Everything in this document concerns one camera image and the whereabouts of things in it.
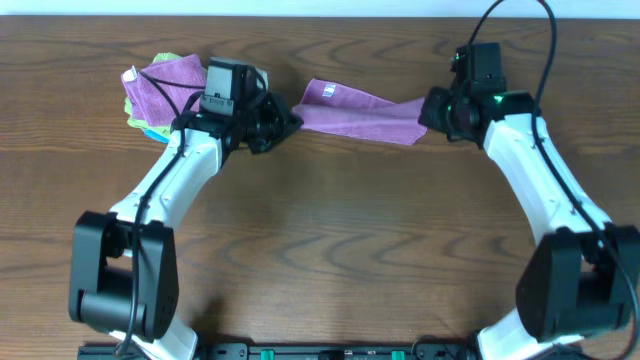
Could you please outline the purple microfiber cloth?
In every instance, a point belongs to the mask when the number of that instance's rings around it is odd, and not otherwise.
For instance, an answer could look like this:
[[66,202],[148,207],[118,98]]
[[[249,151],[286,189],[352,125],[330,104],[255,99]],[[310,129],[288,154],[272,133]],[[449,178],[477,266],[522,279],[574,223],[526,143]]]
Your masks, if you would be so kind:
[[359,140],[411,146],[428,128],[418,123],[422,98],[402,103],[335,82],[312,79],[292,113],[303,127]]

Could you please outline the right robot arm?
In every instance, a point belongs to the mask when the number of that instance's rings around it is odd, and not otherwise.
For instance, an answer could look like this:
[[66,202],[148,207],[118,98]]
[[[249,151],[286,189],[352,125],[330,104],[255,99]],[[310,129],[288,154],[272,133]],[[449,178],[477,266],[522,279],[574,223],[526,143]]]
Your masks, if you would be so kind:
[[537,100],[527,92],[434,87],[419,122],[486,153],[516,195],[536,244],[514,310],[477,333],[471,354],[570,354],[573,343],[629,327],[620,355],[628,358],[639,343],[639,231],[615,224],[589,198],[550,139]]

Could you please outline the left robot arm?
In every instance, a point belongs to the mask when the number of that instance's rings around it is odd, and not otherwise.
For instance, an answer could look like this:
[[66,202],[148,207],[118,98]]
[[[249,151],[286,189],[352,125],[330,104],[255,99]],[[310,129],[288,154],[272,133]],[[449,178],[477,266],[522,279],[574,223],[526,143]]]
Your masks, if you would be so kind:
[[131,345],[150,359],[191,359],[198,336],[175,312],[179,280],[174,234],[201,188],[244,143],[273,149],[302,124],[284,98],[267,93],[252,110],[225,116],[185,108],[158,161],[106,213],[84,212],[75,224],[70,318]]

